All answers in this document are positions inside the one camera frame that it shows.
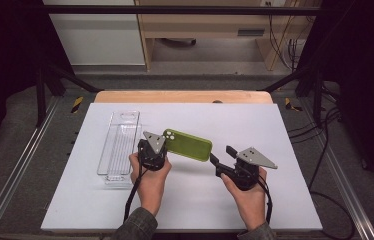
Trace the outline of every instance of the black pole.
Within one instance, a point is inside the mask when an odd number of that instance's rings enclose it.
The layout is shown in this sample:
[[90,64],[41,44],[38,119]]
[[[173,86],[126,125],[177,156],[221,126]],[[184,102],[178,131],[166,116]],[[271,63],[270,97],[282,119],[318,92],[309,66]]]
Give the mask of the black pole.
[[323,16],[341,13],[320,7],[235,7],[235,6],[109,6],[109,5],[24,5],[19,9],[51,14],[192,14],[192,15],[279,15]]

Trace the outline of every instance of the person's left hand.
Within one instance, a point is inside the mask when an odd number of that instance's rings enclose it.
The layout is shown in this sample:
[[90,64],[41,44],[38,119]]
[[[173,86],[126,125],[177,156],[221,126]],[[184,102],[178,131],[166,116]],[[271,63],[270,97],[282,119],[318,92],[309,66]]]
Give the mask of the person's left hand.
[[[135,183],[138,178],[140,163],[138,161],[138,153],[129,156],[133,171],[131,173],[131,181]],[[148,170],[142,177],[137,193],[140,198],[141,207],[148,210],[153,216],[159,211],[162,196],[165,188],[165,180],[171,170],[171,163],[165,157],[165,164],[158,171]]]

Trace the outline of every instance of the sleeve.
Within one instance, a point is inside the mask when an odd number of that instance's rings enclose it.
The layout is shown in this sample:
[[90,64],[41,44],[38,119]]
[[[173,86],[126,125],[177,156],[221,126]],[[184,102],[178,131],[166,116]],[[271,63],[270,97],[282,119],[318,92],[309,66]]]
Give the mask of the sleeve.
[[115,231],[111,239],[152,239],[157,226],[155,217],[146,209],[139,207]]
[[244,231],[237,235],[239,240],[274,240],[277,239],[275,233],[269,227],[268,223],[265,222],[258,228],[252,231]]

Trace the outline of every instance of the wooden edge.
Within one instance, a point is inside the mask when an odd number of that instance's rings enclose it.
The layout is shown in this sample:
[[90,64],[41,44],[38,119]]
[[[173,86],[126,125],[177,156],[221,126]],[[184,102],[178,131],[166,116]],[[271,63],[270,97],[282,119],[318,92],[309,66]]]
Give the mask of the wooden edge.
[[273,103],[264,91],[102,91],[95,103]]

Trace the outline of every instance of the floor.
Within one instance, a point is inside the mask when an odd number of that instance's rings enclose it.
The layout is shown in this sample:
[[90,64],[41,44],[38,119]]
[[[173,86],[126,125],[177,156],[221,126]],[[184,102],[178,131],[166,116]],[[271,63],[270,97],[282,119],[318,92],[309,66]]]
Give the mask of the floor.
[[[282,62],[278,63],[275,71],[268,72],[258,52],[254,40],[250,39],[197,39],[194,46],[189,42],[162,39],[156,42],[150,71],[115,68],[97,74],[91,69],[79,69],[77,74],[86,82],[104,89],[257,90],[291,72]],[[107,237],[97,234],[52,234],[40,229],[47,204],[53,197],[70,156],[88,104],[95,97],[94,93],[88,93],[70,82],[64,83],[67,87],[64,97],[47,96],[49,106],[55,106],[55,111],[47,121],[45,132],[38,132],[35,128],[34,88],[8,99],[8,114],[0,128],[0,239]],[[352,233],[350,239],[374,239],[374,172],[362,169],[360,154],[341,122],[341,115],[329,124],[329,135],[317,135],[318,132],[310,131],[294,137],[312,127],[312,119],[307,112],[311,98],[297,98],[293,91],[295,84],[292,82],[271,95],[291,136],[304,178],[309,183],[321,155],[322,143],[325,137],[330,136],[329,151],[318,171],[313,190],[329,195],[347,208],[355,222],[351,224],[348,215],[332,201],[314,194],[324,231],[337,238],[345,238]],[[327,87],[338,91],[335,84],[327,83]],[[73,103],[79,96],[84,98],[83,103],[77,113],[71,113]],[[291,107],[286,106],[286,98],[291,101]],[[335,107],[333,101],[330,96],[324,96],[323,116]],[[33,135],[40,136],[40,140],[29,145]],[[25,163],[22,161],[24,157],[27,158]],[[340,172],[336,163],[341,166]],[[15,177],[13,172],[15,166],[21,169],[17,175],[19,177]],[[348,184],[339,182],[339,176],[345,176]],[[352,189],[352,192],[345,195],[348,189]],[[1,194],[2,191],[7,193],[7,197]],[[279,239],[330,239],[321,232],[279,232],[278,236]],[[154,239],[235,239],[235,234],[158,233]]]

